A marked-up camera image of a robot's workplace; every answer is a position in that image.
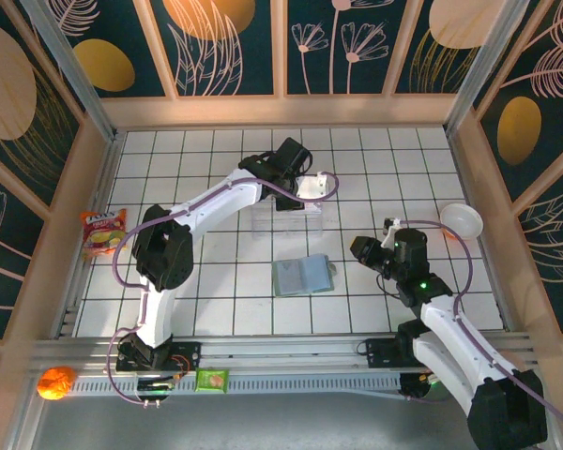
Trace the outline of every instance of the gold circle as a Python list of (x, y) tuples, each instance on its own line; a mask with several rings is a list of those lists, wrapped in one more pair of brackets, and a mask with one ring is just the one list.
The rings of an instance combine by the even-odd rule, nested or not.
[(96, 87), (109, 92), (130, 88), (135, 81), (133, 64), (118, 47), (102, 39), (88, 39), (73, 49), (85, 75)]
[(504, 0), (434, 0), (430, 8), (432, 37), (450, 49), (479, 47), (485, 42), (504, 3)]
[(534, 100), (511, 100), (498, 121), (498, 154), (511, 166), (524, 162), (538, 142), (541, 125), (542, 115)]
[(221, 15), (223, 26), (227, 16), (238, 34), (251, 24), (255, 9), (254, 0), (212, 0), (212, 3), (211, 0), (163, 0), (163, 4), (179, 28), (195, 38), (205, 40), (227, 36), (215, 21), (216, 11), (213, 10), (213, 5)]
[(27, 55), (0, 28), (0, 139), (20, 138), (36, 114), (38, 92)]

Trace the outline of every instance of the purple cable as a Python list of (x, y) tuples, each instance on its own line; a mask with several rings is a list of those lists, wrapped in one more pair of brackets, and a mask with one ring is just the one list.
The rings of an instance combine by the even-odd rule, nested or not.
[(130, 240), (130, 238), (134, 234), (137, 234), (141, 230), (145, 230), (148, 227), (152, 227), (154, 225), (158, 225), (160, 223), (168, 222), (169, 220), (174, 220), (174, 219), (179, 218), (181, 216), (185, 216), (185, 215), (191, 213), (192, 211), (194, 211), (196, 208), (198, 208), (198, 207), (202, 206), (203, 204), (211, 201), (213, 198), (217, 197), (222, 192), (229, 190), (232, 187), (234, 187), (235, 185), (239, 185), (241, 183), (255, 183), (255, 184), (258, 184), (258, 185), (267, 186), (268, 188), (271, 188), (271, 189), (275, 190), (276, 192), (279, 192), (281, 195), (284, 195), (288, 199), (294, 200), (296, 202), (301, 202), (301, 203), (322, 202), (324, 200), (327, 200), (327, 199), (333, 197), (336, 194), (336, 192), (338, 191), (338, 187), (340, 186), (340, 180), (338, 179), (338, 177), (335, 174), (330, 173), (330, 172), (321, 172), (321, 174), (326, 175), (326, 176), (330, 176), (331, 178), (333, 178), (334, 188), (328, 194), (326, 194), (322, 197), (318, 197), (316, 199), (301, 199), (301, 198), (297, 197), (296, 195), (292, 195), (291, 193), (286, 192), (281, 187), (278, 187), (278, 186), (274, 185), (273, 183), (270, 183), (266, 180), (261, 180), (260, 178), (251, 178), (251, 177), (238, 178), (237, 180), (232, 181), (231, 183), (227, 184), (226, 186), (222, 186), (219, 189), (211, 192), (210, 194), (206, 195), (203, 199), (199, 200), (198, 202), (191, 204), (188, 207), (188, 210), (183, 210), (183, 211), (179, 211), (177, 213), (171, 214), (169, 216), (164, 216), (164, 217), (159, 217), (159, 218), (155, 218), (155, 219), (152, 219), (152, 220), (148, 220), (147, 222), (142, 223), (142, 224), (138, 225), (137, 227), (133, 228), (131, 231), (129, 231), (123, 237), (123, 239), (121, 239), (121, 242), (119, 242), (119, 245), (116, 247), (116, 250), (114, 251), (114, 255), (113, 255), (112, 268), (113, 268), (114, 279), (116, 279), (117, 283), (119, 283), (121, 286), (123, 286), (125, 288), (132, 288), (132, 289), (139, 288), (143, 291), (142, 303), (141, 303), (142, 314), (140, 315), (140, 320), (138, 321), (138, 325), (133, 327), (133, 328), (119, 328), (118, 330), (116, 330), (113, 334), (113, 337), (111, 337), (111, 341), (109, 342), (108, 351), (106, 353), (106, 375), (107, 375), (107, 377), (109, 379), (109, 383), (113, 387), (114, 391), (121, 398), (128, 401), (129, 403), (133, 403), (133, 404), (136, 404), (136, 405), (148, 406), (149, 404), (151, 404), (149, 401), (143, 402), (141, 400), (138, 400), (138, 399), (135, 399), (135, 398), (132, 398), (132, 397), (128, 397), (123, 392), (121, 392), (121, 390), (118, 387), (116, 387), (116, 385), (114, 384), (113, 373), (111, 372), (111, 351), (113, 350), (113, 346), (114, 346), (114, 342), (116, 341), (116, 337), (122, 331), (127, 331), (128, 333), (135, 333), (145, 323), (145, 319), (146, 319), (146, 304), (148, 302), (148, 286), (144, 285), (144, 284), (127, 283), (119, 275), (119, 271), (118, 271), (119, 254), (121, 253), (121, 249), (123, 249), (123, 246), (127, 244), (127, 242)]
[(467, 274), (467, 282), (465, 283), (465, 287), (461, 292), (458, 292), (456, 297), (454, 298), (454, 303), (452, 304), (452, 313), (455, 316), (457, 324), (467, 336), (467, 338), (471, 341), (474, 345), (476, 350), (478, 350), (487, 360), (488, 362), (495, 367), (500, 373), (505, 375), (509, 380), (511, 380), (514, 384), (516, 384), (519, 388), (523, 389), (526, 394), (534, 398), (539, 404), (543, 405), (547, 410), (549, 410), (556, 418), (558, 418), (561, 422), (563, 422), (563, 412), (558, 410), (553, 404), (546, 401), (542, 396), (539, 396), (536, 392), (530, 389), (528, 386), (517, 380), (512, 373), (506, 370), (504, 367), (499, 365), (493, 357), (486, 352), (486, 350), (482, 347), (482, 345), (475, 339), (475, 337), (471, 334), (471, 332), (467, 329), (464, 325), (463, 321), (459, 317), (459, 302), (461, 301), (462, 297), (469, 291), (469, 287), (471, 286), (471, 281), (473, 279), (473, 260), (471, 258), (471, 253), (469, 253), (469, 248), (467, 247), (463, 238), (456, 233), (452, 228), (447, 227), (443, 223), (434, 222), (432, 220), (402, 220), (402, 223), (406, 224), (421, 224), (421, 225), (434, 225), (439, 228), (445, 229), (447, 232), (452, 234), (459, 244), (463, 247), (465, 255), (467, 257), (467, 265), (469, 267), (469, 273)]

